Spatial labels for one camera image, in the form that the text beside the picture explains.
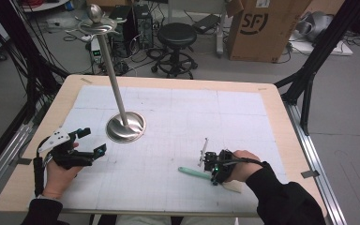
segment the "green pen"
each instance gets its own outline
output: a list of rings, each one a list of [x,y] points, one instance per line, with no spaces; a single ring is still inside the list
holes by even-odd
[[[203,173],[203,172],[197,172],[187,167],[179,167],[178,171],[181,173],[186,173],[193,176],[198,176],[207,180],[210,180],[212,177],[209,174]]]

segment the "gray floor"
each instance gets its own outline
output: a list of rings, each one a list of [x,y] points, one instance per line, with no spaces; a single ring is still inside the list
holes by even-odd
[[[178,20],[188,21],[183,14]],[[58,61],[71,72],[90,66],[88,51],[80,41],[65,42],[64,32],[44,34]],[[297,71],[307,57],[292,53],[285,64],[236,62],[214,54],[216,39],[199,36],[190,53],[199,64],[196,80],[275,83]],[[330,56],[314,83],[309,130],[326,175],[348,224],[360,224],[360,47],[351,46],[352,56]],[[130,67],[136,64],[128,60]],[[131,70],[126,76],[164,78],[153,74],[151,64]],[[24,91],[10,60],[0,62],[0,135],[24,104]],[[10,176],[10,167],[0,182],[0,190]],[[0,224],[20,224],[24,214],[0,213]],[[72,224],[87,224],[86,215],[63,215]]]

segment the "black stool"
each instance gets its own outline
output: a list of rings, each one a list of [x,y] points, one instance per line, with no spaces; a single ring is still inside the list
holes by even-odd
[[[189,46],[197,39],[197,32],[194,28],[180,22],[169,23],[159,29],[157,38],[173,52],[161,55],[156,64],[151,67],[151,71],[157,72],[160,68],[167,74],[166,78],[169,78],[170,75],[177,77],[179,74],[188,73],[189,78],[194,79],[190,70],[197,68],[198,64],[189,55],[180,52],[180,50],[190,48]]]

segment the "black jacket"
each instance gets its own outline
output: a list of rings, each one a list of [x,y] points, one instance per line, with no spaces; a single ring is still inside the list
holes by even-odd
[[[282,185],[269,169],[260,169],[246,181],[256,194],[257,212],[266,225],[325,225],[317,202],[299,184]],[[63,204],[34,199],[22,225],[55,225]]]

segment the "hand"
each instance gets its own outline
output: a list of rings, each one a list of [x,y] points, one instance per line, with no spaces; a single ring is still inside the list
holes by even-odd
[[[256,155],[250,153],[247,150],[237,150],[233,152],[233,154],[238,158],[252,158],[260,161],[260,159]],[[233,168],[232,173],[230,177],[226,180],[226,182],[230,182],[232,180],[246,182],[252,174],[254,174],[261,168],[262,166],[256,163],[238,162]]]
[[[51,160],[47,168],[48,178],[42,195],[48,198],[60,199],[64,191],[70,186],[71,181],[83,167],[72,167],[66,170],[58,166],[54,160]]]

